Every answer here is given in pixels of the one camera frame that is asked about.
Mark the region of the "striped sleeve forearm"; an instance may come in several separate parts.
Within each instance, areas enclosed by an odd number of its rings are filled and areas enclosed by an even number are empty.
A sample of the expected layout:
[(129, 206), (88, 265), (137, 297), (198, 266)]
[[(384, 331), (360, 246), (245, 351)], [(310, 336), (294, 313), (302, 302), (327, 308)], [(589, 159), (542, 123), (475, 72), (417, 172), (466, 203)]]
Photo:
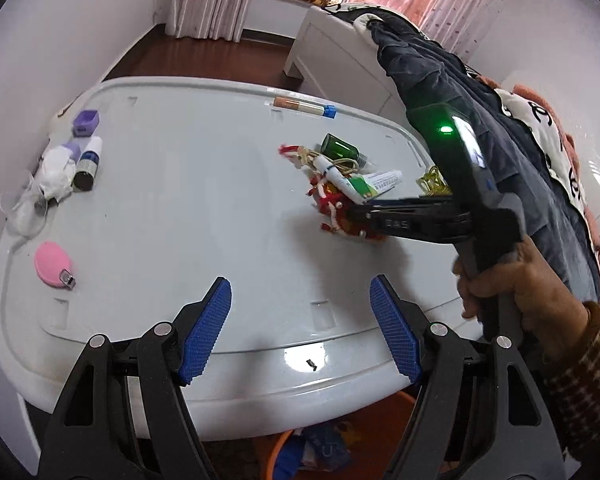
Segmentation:
[(547, 392), (556, 403), (565, 445), (581, 464), (600, 467), (600, 307), (584, 305), (590, 319), (577, 344), (545, 367)]

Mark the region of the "person's right hand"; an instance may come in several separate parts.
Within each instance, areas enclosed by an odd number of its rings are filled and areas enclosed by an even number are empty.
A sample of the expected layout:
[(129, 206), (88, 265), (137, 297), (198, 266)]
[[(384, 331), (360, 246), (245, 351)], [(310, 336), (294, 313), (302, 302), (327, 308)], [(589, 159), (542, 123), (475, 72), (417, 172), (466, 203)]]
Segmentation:
[(463, 263), (455, 260), (452, 273), (457, 277), (464, 318), (482, 313), (481, 299), (510, 295), (521, 313), (522, 328), (535, 334), (547, 359), (565, 356), (588, 327), (588, 309), (558, 278), (528, 236), (517, 245), (514, 261), (499, 263), (471, 278)]

